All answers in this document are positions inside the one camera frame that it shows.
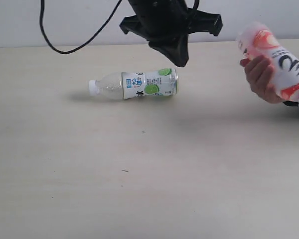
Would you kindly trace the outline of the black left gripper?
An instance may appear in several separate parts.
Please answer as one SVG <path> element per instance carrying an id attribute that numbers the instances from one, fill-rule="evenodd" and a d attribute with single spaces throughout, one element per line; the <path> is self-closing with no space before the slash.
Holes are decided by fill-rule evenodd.
<path id="1" fill-rule="evenodd" d="M 120 23 L 124 34 L 132 32 L 147 42 L 164 42 L 164 55 L 177 67 L 188 60 L 188 35 L 209 33 L 218 36 L 223 22 L 219 13 L 198 9 L 200 0 L 188 7 L 184 0 L 130 0 L 135 15 Z"/>

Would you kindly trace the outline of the person's open bare hand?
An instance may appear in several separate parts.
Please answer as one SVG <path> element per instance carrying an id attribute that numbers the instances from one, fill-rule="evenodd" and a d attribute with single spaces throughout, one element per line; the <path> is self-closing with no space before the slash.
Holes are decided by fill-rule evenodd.
<path id="1" fill-rule="evenodd" d="M 240 66 L 244 68 L 246 80 L 250 89 L 259 98 L 270 104 L 282 103 L 284 100 L 276 94 L 271 79 L 274 75 L 274 68 L 266 56 L 260 55 L 249 60 L 240 60 Z"/>

